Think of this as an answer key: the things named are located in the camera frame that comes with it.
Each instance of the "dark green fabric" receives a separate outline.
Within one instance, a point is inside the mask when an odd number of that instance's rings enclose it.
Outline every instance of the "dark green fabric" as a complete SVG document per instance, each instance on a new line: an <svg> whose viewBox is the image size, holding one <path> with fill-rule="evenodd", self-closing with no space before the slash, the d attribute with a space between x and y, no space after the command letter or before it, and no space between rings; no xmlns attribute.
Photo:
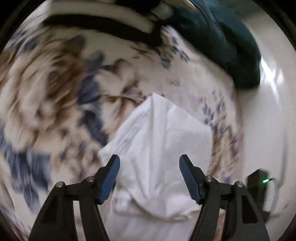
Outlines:
<svg viewBox="0 0 296 241"><path fill-rule="evenodd" d="M246 89L260 83L261 54L247 27L216 0L191 0L196 11L178 7L165 21Z"/></svg>

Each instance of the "white fabric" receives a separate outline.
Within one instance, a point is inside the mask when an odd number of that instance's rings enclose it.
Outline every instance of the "white fabric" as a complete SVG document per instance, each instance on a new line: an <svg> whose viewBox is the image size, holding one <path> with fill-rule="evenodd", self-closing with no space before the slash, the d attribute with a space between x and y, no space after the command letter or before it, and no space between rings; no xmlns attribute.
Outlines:
<svg viewBox="0 0 296 241"><path fill-rule="evenodd" d="M119 188L113 193L115 210L142 214L142 208L167 221L187 218L199 206L190 198L179 157L187 154L206 172L211 149L210 127L153 93L99 153L103 165L112 154L120 157Z"/></svg>
<svg viewBox="0 0 296 241"><path fill-rule="evenodd" d="M105 222L105 229L111 241L187 241L199 214L195 212L192 218L187 220L165 222L144 211L141 216L117 213L113 200L114 197Z"/></svg>

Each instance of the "black strap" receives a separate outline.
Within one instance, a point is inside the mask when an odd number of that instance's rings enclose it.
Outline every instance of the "black strap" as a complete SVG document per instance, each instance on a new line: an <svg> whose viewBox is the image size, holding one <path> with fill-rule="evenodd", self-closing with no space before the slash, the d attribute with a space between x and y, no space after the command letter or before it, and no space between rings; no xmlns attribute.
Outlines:
<svg viewBox="0 0 296 241"><path fill-rule="evenodd" d="M134 27L120 23L110 18L83 14L52 15L43 21L45 26L79 27L83 29L95 29L129 41L141 42L151 47L162 43L160 37L161 23L155 25L152 33L144 33Z"/></svg>

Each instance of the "black device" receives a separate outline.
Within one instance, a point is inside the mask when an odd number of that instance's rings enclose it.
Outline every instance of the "black device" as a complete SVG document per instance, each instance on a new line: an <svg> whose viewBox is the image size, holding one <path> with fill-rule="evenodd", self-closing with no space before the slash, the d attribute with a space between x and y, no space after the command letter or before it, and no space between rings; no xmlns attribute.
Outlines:
<svg viewBox="0 0 296 241"><path fill-rule="evenodd" d="M222 241L269 241L262 216L242 182L219 183L193 166L187 155L179 159L190 196L202 205L189 241L212 241L219 209L226 210ZM108 199L120 167L113 155L105 167L81 183L58 182L50 192L32 228L29 241L77 241L73 201L79 201L87 241L109 241L97 205Z"/></svg>
<svg viewBox="0 0 296 241"><path fill-rule="evenodd" d="M247 178L247 189L259 209L263 209L267 191L268 172L258 169Z"/></svg>

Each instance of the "metal screw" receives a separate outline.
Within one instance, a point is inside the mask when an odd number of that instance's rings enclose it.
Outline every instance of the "metal screw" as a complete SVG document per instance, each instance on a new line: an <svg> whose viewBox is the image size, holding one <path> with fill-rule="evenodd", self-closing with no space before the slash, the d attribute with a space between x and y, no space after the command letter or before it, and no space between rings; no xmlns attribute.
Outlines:
<svg viewBox="0 0 296 241"><path fill-rule="evenodd" d="M211 181L213 181L213 178L211 176L206 176L205 181L210 183Z"/></svg>
<svg viewBox="0 0 296 241"><path fill-rule="evenodd" d="M56 184L56 187L57 187L57 188L61 188L63 185L64 185L63 182L58 182L58 183Z"/></svg>
<svg viewBox="0 0 296 241"><path fill-rule="evenodd" d="M244 186L244 184L241 181L237 181L235 184L240 188Z"/></svg>
<svg viewBox="0 0 296 241"><path fill-rule="evenodd" d="M94 176L89 176L89 177L86 178L86 180L87 180L89 183L91 183L91 182L94 181Z"/></svg>

